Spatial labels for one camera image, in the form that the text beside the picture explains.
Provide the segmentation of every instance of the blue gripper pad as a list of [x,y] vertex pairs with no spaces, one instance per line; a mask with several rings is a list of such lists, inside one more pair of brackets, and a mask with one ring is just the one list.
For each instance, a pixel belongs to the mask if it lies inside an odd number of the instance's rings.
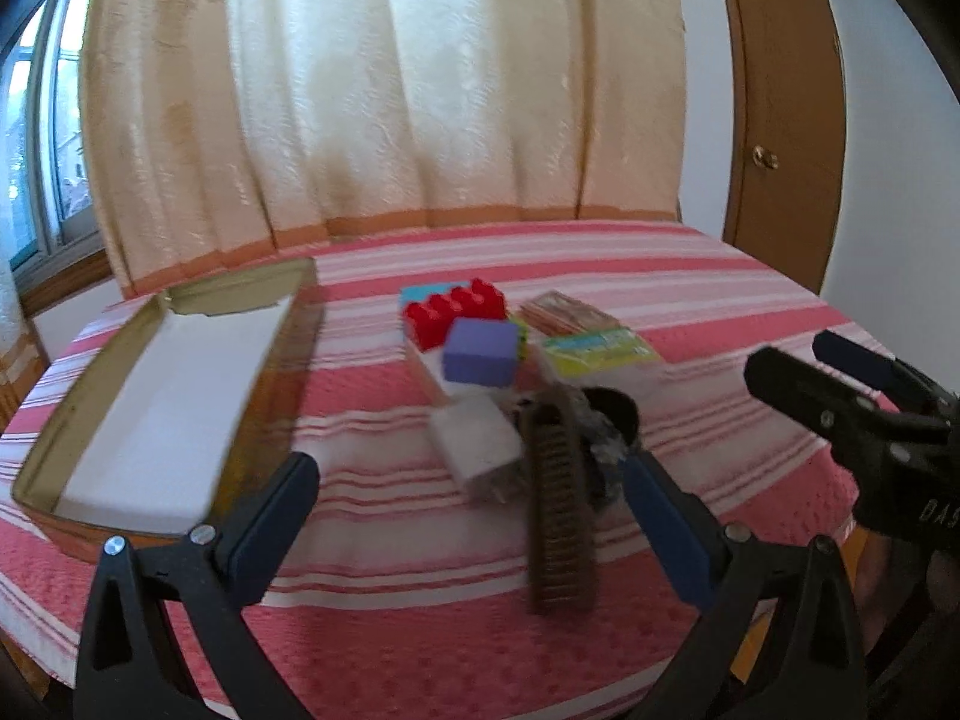
[[628,454],[620,469],[627,505],[674,592],[704,613],[728,560],[719,523],[700,498],[677,487],[649,452]]

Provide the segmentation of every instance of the red lego brick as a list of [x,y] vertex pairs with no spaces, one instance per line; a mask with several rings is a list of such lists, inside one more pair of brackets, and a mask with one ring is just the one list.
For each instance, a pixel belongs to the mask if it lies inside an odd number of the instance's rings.
[[470,281],[469,287],[455,287],[450,296],[464,306],[468,319],[507,319],[507,301],[493,284],[481,278]]
[[469,287],[454,287],[446,295],[430,295],[403,310],[404,331],[421,352],[446,342],[458,317],[507,319],[507,301],[493,284],[476,278]]

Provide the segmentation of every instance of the wooden door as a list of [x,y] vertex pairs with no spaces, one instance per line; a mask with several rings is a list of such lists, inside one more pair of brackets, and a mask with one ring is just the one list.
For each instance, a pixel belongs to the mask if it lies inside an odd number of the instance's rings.
[[724,240],[819,293],[846,137],[828,0],[728,0],[734,157]]

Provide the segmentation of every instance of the snack box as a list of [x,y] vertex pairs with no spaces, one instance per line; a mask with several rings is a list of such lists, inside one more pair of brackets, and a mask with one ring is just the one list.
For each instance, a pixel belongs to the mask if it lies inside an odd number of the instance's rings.
[[569,336],[623,326],[616,317],[556,290],[523,303],[520,317],[546,336]]
[[11,496],[62,552],[168,543],[286,458],[323,318],[311,259],[148,299],[56,406]]
[[656,387],[662,367],[656,349],[627,327],[544,338],[532,348],[545,381],[608,386],[637,402]]

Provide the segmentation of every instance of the purple foam cube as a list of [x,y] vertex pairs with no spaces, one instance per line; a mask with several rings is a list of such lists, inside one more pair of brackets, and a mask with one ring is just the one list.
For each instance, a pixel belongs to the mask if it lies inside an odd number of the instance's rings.
[[449,382],[510,386],[517,375],[520,328],[500,319],[453,322],[443,347],[443,378]]

